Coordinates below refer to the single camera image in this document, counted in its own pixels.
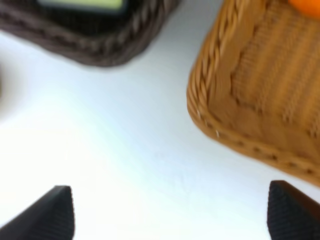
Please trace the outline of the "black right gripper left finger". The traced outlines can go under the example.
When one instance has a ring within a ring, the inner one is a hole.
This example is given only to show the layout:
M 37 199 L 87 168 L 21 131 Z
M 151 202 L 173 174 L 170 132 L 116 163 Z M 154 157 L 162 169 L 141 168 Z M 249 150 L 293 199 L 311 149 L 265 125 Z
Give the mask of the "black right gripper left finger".
M 74 202 L 67 185 L 56 185 L 0 228 L 2 240 L 72 240 L 74 235 Z

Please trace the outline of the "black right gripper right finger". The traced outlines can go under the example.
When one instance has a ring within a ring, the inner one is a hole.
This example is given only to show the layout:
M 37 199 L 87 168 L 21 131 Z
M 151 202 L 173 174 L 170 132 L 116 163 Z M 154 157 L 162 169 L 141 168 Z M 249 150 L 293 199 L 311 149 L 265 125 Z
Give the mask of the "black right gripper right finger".
M 320 240 L 320 204 L 288 182 L 273 180 L 267 227 L 272 240 Z

